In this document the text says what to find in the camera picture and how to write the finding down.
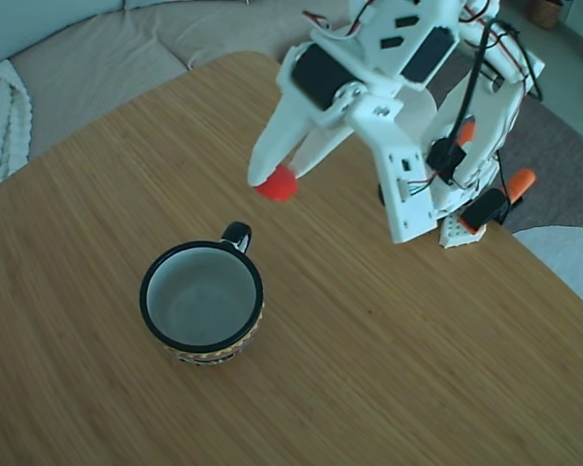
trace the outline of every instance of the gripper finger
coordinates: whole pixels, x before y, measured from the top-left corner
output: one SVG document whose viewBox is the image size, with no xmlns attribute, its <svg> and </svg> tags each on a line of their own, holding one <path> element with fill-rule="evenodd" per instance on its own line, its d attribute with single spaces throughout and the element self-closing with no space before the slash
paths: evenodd
<svg viewBox="0 0 583 466">
<path fill-rule="evenodd" d="M 264 184 L 283 159 L 305 138 L 312 125 L 297 104 L 284 95 L 253 149 L 249 185 Z"/>
</svg>

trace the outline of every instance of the red foam ball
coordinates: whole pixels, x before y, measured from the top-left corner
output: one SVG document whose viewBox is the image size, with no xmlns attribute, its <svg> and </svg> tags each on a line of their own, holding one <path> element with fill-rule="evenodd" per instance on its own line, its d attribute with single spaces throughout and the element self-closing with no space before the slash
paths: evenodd
<svg viewBox="0 0 583 466">
<path fill-rule="evenodd" d="M 259 194 L 273 201 L 287 201 L 298 191 L 295 173 L 285 165 L 279 165 L 265 183 L 256 187 Z"/>
</svg>

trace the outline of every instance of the mug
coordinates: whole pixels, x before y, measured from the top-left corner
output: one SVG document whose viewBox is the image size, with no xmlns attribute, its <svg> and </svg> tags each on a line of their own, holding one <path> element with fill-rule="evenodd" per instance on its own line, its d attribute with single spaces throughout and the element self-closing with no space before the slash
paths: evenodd
<svg viewBox="0 0 583 466">
<path fill-rule="evenodd" d="M 149 330 L 182 361 L 220 364 L 255 337 L 263 284 L 246 256 L 251 227 L 231 223 L 220 241 L 194 241 L 161 255 L 140 289 Z"/>
</svg>

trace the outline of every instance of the gray carpet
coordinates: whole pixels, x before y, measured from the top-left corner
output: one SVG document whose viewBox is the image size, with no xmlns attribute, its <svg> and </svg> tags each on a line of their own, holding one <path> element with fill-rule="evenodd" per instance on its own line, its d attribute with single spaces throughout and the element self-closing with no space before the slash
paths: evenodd
<svg viewBox="0 0 583 466">
<path fill-rule="evenodd" d="M 462 55 L 449 59 L 429 86 L 437 102 L 470 66 Z M 507 228 L 516 232 L 548 225 L 583 227 L 583 138 L 566 123 L 527 98 L 501 159 L 507 179 L 522 167 L 534 169 L 538 178 L 505 223 Z"/>
</svg>

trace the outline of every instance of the sofa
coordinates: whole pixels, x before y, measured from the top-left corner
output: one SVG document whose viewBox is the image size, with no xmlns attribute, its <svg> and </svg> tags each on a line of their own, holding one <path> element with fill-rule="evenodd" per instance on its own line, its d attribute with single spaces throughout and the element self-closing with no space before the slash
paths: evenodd
<svg viewBox="0 0 583 466">
<path fill-rule="evenodd" d="M 224 54 L 281 59 L 310 10 L 347 22 L 347 0 L 0 0 L 0 60 L 32 100 L 29 158 L 147 90 Z"/>
</svg>

